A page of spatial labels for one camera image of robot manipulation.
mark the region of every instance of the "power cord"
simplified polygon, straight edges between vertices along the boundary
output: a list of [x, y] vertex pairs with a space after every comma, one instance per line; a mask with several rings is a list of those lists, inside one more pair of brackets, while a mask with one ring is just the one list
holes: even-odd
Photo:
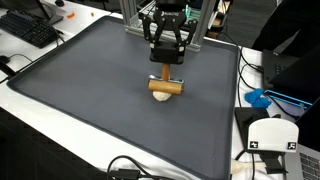
[[2, 84], [3, 82], [5, 82], [6, 80], [8, 80], [8, 77], [4, 78], [2, 81], [0, 81], [0, 84]]
[[270, 97], [269, 95], [267, 95], [267, 94], [265, 94], [265, 93], [264, 93], [263, 95], [264, 95], [266, 98], [271, 99], [271, 100], [278, 106], [278, 108], [279, 108], [282, 112], [284, 112], [286, 115], [292, 117], [294, 120], [298, 120], [298, 119], [300, 118], [300, 116], [295, 116], [295, 115], [293, 115], [293, 114], [288, 113], [286, 110], [284, 110], [284, 108], [283, 108], [274, 98]]
[[31, 60], [30, 58], [28, 58], [27, 56], [25, 56], [25, 55], [23, 55], [23, 54], [14, 54], [14, 55], [11, 55], [11, 56], [9, 57], [9, 59], [11, 60], [11, 58], [14, 57], [14, 56], [22, 56], [22, 57], [26, 58], [28, 61], [32, 62], [32, 60]]
[[[115, 170], [111, 171], [112, 164], [118, 159], [127, 159], [127, 160], [131, 161], [139, 170], [118, 169], [117, 171], [115, 171]], [[164, 177], [164, 176], [151, 175], [146, 170], [144, 170], [135, 159], [133, 159], [130, 156], [126, 156], [126, 155], [117, 156], [109, 163], [109, 166], [107, 169], [107, 180], [110, 180], [110, 178], [111, 178], [111, 180], [114, 180], [114, 178], [115, 179], [122, 179], [122, 180], [127, 180], [127, 179], [133, 180], [133, 179], [140, 179], [140, 178], [151, 178], [151, 179], [155, 179], [155, 180], [161, 180], [161, 179], [174, 180], [174, 179]]]
[[[246, 58], [243, 56], [243, 46], [242, 46], [242, 48], [240, 48], [240, 46], [238, 45], [238, 43], [236, 43], [227, 33], [225, 33], [225, 32], [220, 32], [220, 33], [222, 33], [222, 34], [224, 34], [226, 37], [228, 37], [231, 41], [232, 41], [232, 43], [233, 44], [235, 44], [237, 47], [238, 47], [238, 49], [240, 49], [240, 56], [242, 57], [242, 59], [244, 60], [244, 62], [246, 63], [246, 64], [249, 64], [248, 63], [248, 61], [246, 60]], [[260, 72], [260, 73], [262, 73], [263, 72], [263, 67], [262, 66], [258, 66], [258, 65], [254, 65], [254, 64], [251, 64], [251, 65], [249, 65], [252, 69], [255, 69], [256, 71], [258, 71], [258, 72]]]
[[[242, 72], [243, 72], [243, 69], [246, 67], [246, 66], [250, 66], [251, 68], [255, 69], [256, 71], [260, 72], [260, 73], [263, 73], [263, 67], [261, 66], [258, 66], [258, 65], [255, 65], [255, 64], [251, 64], [251, 63], [248, 63], [248, 61], [245, 59], [245, 57], [243, 56], [243, 47], [240, 48], [240, 46], [228, 35], [228, 34], [225, 34], [239, 49], [240, 49], [240, 58], [239, 58], [239, 63], [238, 63], [238, 72], [239, 72], [239, 81], [238, 81], [238, 101], [239, 101], [239, 105], [241, 107], [241, 102], [240, 102], [240, 93], [239, 93], [239, 90], [240, 90], [240, 79], [244, 82], [244, 84], [246, 86], [248, 86], [250, 89], [255, 89], [254, 87], [250, 86], [245, 80], [244, 78], [242, 77]], [[240, 70], [240, 61], [241, 61], [241, 57], [242, 59], [244, 60], [244, 62], [246, 63], [242, 69]], [[295, 115], [292, 115], [290, 113], [288, 113], [286, 110], [283, 109], [283, 107], [275, 100], [273, 99], [272, 97], [268, 96], [267, 94], [263, 94], [265, 97], [271, 99], [275, 104], [276, 106], [279, 107], [279, 109], [284, 112], [286, 115], [292, 117], [293, 119], [297, 120], [299, 118], [299, 116], [295, 116]]]
[[[41, 3], [43, 6], [46, 6], [50, 11], [51, 11], [51, 16], [49, 17], [49, 20], [52, 19], [53, 15], [55, 14], [55, 11], [47, 4]], [[51, 27], [54, 29], [57, 39], [56, 39], [56, 43], [57, 43], [57, 47], [59, 46], [59, 42], [58, 39], [60, 39], [63, 43], [65, 43], [65, 40], [60, 36], [60, 34], [63, 34], [63, 32], [56, 30], [52, 25]]]
[[256, 164], [254, 163], [254, 155], [253, 153], [251, 153], [251, 157], [252, 157], [252, 180], [254, 180], [254, 176], [256, 174]]

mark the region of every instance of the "keyboard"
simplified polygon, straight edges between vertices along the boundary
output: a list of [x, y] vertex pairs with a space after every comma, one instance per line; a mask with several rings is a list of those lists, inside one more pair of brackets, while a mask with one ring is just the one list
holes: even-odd
[[57, 32], [52, 26], [17, 11], [1, 16], [0, 28], [39, 48], [57, 39]]
[[285, 66], [279, 65], [279, 64], [275, 64], [275, 70], [276, 70], [276, 74], [280, 74], [282, 71], [284, 71], [286, 69]]
[[300, 153], [300, 160], [303, 171], [303, 178], [305, 178], [306, 180], [319, 180], [319, 160], [303, 153]]

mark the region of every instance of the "wooden cylinder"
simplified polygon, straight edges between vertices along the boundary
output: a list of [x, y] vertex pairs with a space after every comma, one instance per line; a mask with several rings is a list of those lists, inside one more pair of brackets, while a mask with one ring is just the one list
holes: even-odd
[[169, 81], [169, 79], [170, 79], [170, 64], [162, 64], [161, 79], [164, 81]]
[[169, 81], [150, 80], [148, 88], [150, 91], [160, 91], [170, 94], [181, 94], [183, 84]]

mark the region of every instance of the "black cable connector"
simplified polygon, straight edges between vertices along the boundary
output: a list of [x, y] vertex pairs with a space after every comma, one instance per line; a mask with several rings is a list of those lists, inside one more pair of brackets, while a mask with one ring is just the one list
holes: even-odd
[[14, 54], [14, 55], [11, 55], [11, 56], [9, 57], [9, 59], [11, 60], [11, 58], [14, 57], [14, 56], [21, 56], [21, 57], [26, 58], [28, 61], [32, 62], [32, 60], [31, 60], [30, 58], [28, 58], [27, 56], [25, 56], [25, 55], [23, 55], [23, 54]]
[[0, 71], [8, 75], [8, 78], [12, 78], [13, 76], [17, 75], [17, 73], [14, 70], [12, 70], [3, 62], [0, 62]]
[[123, 179], [123, 180], [137, 180], [140, 178], [140, 171], [133, 169], [118, 169], [107, 173], [108, 178]]

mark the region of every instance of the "metal frame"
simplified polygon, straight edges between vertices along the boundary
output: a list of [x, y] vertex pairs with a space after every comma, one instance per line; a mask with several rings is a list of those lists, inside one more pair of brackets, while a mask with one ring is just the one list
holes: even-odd
[[[203, 0], [201, 7], [201, 15], [198, 21], [196, 33], [192, 39], [191, 44], [187, 47], [188, 50], [198, 52], [204, 40], [204, 36], [208, 30], [208, 24], [213, 12], [213, 8], [217, 0]], [[124, 26], [128, 33], [143, 36], [142, 22], [139, 20], [137, 13], [137, 4], [135, 0], [119, 0], [121, 6], [121, 12], [123, 15]], [[156, 25], [152, 25], [151, 31], [155, 32]], [[181, 32], [183, 39], [188, 36], [187, 32]], [[161, 36], [162, 40], [175, 41], [175, 35], [172, 32], [163, 32]]]

